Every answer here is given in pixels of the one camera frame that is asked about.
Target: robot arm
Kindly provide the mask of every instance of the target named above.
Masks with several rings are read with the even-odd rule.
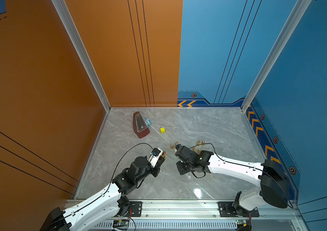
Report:
[[[246,180],[255,185],[252,189],[238,192],[233,207],[237,215],[247,217],[249,211],[263,204],[286,208],[289,180],[275,162],[251,163],[214,155],[202,150],[200,154],[185,146],[177,145],[175,155],[180,159],[176,163],[180,175],[188,172],[221,173]]]
[[[160,148],[154,148],[148,158],[137,157],[129,168],[93,196],[62,212],[60,208],[52,210],[40,231],[87,231],[101,220],[126,216],[130,205],[126,195],[138,188],[138,183],[148,175],[157,177],[164,161],[165,152]]]

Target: hexagon emblem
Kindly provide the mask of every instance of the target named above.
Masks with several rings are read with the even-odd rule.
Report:
[[[290,167],[289,168],[289,172],[292,174],[292,175],[295,175],[296,174],[296,169],[294,167]]]

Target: gray marble surface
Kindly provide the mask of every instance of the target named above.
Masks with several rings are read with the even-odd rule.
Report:
[[[152,122],[150,134],[142,139],[133,132],[133,113],[136,111]],[[253,185],[222,174],[207,174],[200,179],[189,173],[181,176],[176,168],[179,159],[170,145],[177,141],[191,147],[201,140],[212,143],[218,155],[263,162],[263,154],[255,147],[254,135],[246,126],[239,108],[112,108],[85,179],[79,185],[77,198],[86,199],[106,186],[121,156],[132,146],[146,142],[166,151],[166,160],[158,177],[146,177],[140,188],[127,195],[129,199],[234,199],[237,192],[251,189]],[[165,128],[164,134],[160,132],[161,127]],[[211,145],[199,148],[213,151]],[[148,145],[138,145],[129,151],[120,162],[115,176],[129,167],[137,156],[149,155],[150,151]]]

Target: blue toy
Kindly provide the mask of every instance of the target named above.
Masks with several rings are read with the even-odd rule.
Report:
[[[151,121],[148,118],[145,119],[144,122],[147,124],[148,127],[151,125]]]

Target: orange chevron arrow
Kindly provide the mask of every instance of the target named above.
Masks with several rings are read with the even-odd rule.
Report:
[[[258,119],[252,119],[252,127],[254,122],[258,122]]]
[[[194,103],[196,100],[193,100],[192,102],[190,102],[189,104],[188,104],[188,107],[193,107],[192,106],[192,103]]]
[[[186,100],[184,100],[183,102],[179,103],[178,106],[179,107],[182,107],[182,104],[185,103],[185,102],[186,102]]]
[[[256,127],[256,136],[258,136],[258,130],[263,131],[263,129],[261,127]]]
[[[280,161],[278,159],[276,159],[275,157],[271,157],[271,160],[278,162],[280,164]]]
[[[266,156],[267,156],[267,151],[268,151],[268,150],[275,152],[274,149],[273,149],[272,147],[269,147],[269,146],[265,145],[265,155],[266,155]]]
[[[251,111],[248,112],[248,120],[250,120],[251,114],[254,114],[254,112]]]

